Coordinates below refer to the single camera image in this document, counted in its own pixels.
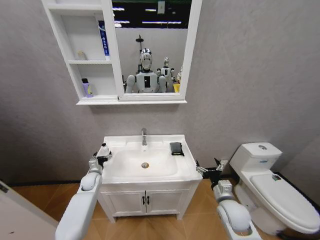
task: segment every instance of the mirror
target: mirror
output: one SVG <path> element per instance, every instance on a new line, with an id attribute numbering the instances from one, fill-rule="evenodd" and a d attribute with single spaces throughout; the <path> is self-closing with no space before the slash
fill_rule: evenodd
<path id="1" fill-rule="evenodd" d="M 125 94 L 179 93 L 192 0 L 112 0 Z"/>

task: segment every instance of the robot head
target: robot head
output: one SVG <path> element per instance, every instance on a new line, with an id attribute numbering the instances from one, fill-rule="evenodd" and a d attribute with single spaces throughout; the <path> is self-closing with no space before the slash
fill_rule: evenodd
<path id="1" fill-rule="evenodd" d="M 144 70 L 150 70 L 152 64 L 152 53 L 149 48 L 142 49 L 140 61 Z"/>
<path id="2" fill-rule="evenodd" d="M 168 57 L 164 58 L 164 66 L 169 67 L 169 58 Z"/>

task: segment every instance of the toilet lid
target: toilet lid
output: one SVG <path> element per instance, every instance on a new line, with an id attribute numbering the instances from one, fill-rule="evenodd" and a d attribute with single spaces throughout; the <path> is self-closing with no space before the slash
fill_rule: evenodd
<path id="1" fill-rule="evenodd" d="M 260 194 L 285 218 L 308 229 L 319 228 L 318 212 L 283 178 L 277 174 L 263 174 L 252 176 L 250 180 Z"/>

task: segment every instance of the small bottle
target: small bottle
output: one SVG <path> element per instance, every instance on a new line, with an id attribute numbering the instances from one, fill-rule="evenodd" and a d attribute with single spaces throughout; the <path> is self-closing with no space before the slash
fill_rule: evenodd
<path id="1" fill-rule="evenodd" d="M 91 86 L 89 85 L 89 82 L 88 82 L 88 79 L 87 78 L 82 78 L 82 86 L 83 86 L 83 89 L 84 89 L 84 93 L 85 93 L 85 96 L 87 98 L 92 98 L 94 95 L 91 91 Z"/>
<path id="2" fill-rule="evenodd" d="M 83 51 L 78 51 L 78 60 L 82 60 L 82 61 L 87 60 L 86 55 Z"/>

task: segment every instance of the toilet flush button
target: toilet flush button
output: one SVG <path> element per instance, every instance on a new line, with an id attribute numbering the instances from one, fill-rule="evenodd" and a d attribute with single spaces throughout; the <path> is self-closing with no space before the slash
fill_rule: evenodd
<path id="1" fill-rule="evenodd" d="M 267 148 L 263 145 L 259 145 L 258 147 L 261 148 L 262 150 L 267 150 Z"/>

